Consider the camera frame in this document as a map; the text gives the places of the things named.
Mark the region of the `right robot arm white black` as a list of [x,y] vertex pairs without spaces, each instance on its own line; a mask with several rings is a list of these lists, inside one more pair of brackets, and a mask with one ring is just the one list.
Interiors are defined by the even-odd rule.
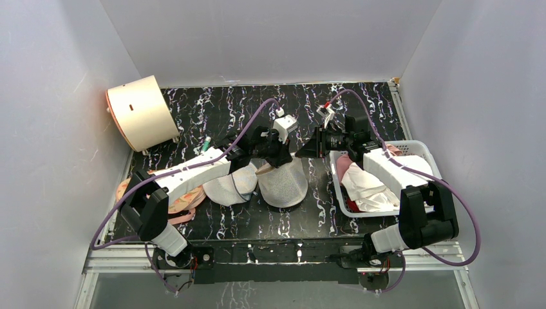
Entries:
[[398,224],[365,235],[364,261],[377,267],[387,260],[388,252],[422,248],[457,237],[459,226],[450,190],[436,180],[395,165],[372,133],[366,117],[346,116],[343,128],[333,123],[315,127],[308,142],[296,152],[298,158],[323,158],[330,151],[345,151],[358,167],[399,195]]

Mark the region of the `cream cylindrical drum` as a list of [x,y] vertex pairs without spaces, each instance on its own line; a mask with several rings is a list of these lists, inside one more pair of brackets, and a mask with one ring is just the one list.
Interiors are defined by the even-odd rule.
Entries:
[[120,134],[135,152],[179,141],[180,132],[155,76],[109,88],[106,102]]

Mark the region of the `floral orange bra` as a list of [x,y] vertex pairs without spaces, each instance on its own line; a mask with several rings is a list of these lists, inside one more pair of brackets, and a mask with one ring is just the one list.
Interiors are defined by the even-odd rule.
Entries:
[[[124,180],[117,189],[116,202],[118,202],[127,191],[130,178]],[[183,224],[191,221],[195,215],[195,208],[206,198],[202,186],[199,186],[177,199],[168,210],[168,221],[172,225]]]

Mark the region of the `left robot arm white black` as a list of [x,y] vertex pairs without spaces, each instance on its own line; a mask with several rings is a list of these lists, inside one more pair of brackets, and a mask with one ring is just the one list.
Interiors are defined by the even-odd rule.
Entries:
[[184,268],[193,252],[187,239],[169,223],[169,206],[200,185],[247,166],[253,158],[264,159],[272,167],[291,162],[288,135],[294,129],[279,124],[257,126],[250,135],[227,135],[203,154],[170,169],[152,174],[137,170],[119,200],[118,212],[140,241],[155,244],[175,267]]

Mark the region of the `white cloth in basket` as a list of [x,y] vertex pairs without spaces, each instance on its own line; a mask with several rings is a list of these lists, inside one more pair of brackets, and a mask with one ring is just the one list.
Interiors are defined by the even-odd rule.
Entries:
[[395,158],[376,149],[363,156],[360,164],[353,162],[340,183],[354,209],[360,212],[398,212],[400,194],[407,186],[427,184],[433,176],[428,161],[421,156]]

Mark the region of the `white plastic laundry basket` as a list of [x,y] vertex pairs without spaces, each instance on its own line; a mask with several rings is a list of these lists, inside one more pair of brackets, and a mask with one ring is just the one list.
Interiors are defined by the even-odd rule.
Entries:
[[[401,151],[395,160],[441,179],[433,155],[418,140],[389,141],[388,145]],[[409,185],[426,184],[429,179],[410,173],[390,162],[382,148],[364,155],[364,167],[353,163],[345,151],[330,151],[335,198],[341,212],[349,218],[397,216],[400,192]]]

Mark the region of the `green white marker pen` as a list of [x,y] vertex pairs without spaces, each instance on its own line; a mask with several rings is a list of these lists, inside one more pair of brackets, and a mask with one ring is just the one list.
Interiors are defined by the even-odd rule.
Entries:
[[210,148],[210,144],[211,144],[211,137],[207,136],[202,144],[200,154],[204,154]]

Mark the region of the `white mesh bag beige zipper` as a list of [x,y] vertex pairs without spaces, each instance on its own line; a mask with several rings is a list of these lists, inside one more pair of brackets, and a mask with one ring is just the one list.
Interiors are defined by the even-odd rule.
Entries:
[[266,163],[255,175],[265,202],[279,209],[293,207],[305,199],[308,180],[300,158],[291,153],[292,161],[280,167]]

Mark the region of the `aluminium frame rail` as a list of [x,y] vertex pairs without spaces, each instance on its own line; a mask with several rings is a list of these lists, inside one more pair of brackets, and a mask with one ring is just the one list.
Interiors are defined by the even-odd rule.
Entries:
[[[154,248],[143,243],[112,245],[89,252],[84,264],[84,279],[77,296],[76,308],[90,308],[99,274],[151,273],[158,269],[161,275],[190,274],[189,267],[175,268],[160,257],[152,257]],[[349,263],[330,259],[325,249],[311,242],[220,243],[208,259],[198,260],[198,282],[212,284],[231,281],[289,282],[333,281],[348,283],[347,276],[383,274],[409,271],[452,271],[466,308],[478,308],[466,266],[456,267],[441,263],[432,254],[443,258],[461,258],[458,242],[444,241],[423,249],[406,250],[389,257],[383,264]]]

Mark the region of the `pink garment in basket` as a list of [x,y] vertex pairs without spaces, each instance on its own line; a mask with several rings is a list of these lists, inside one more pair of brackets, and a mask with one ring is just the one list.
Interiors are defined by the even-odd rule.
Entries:
[[[387,144],[387,150],[392,156],[402,156],[404,153],[394,145]],[[343,178],[345,172],[353,164],[353,161],[347,154],[341,155],[336,161],[336,169],[338,176]]]

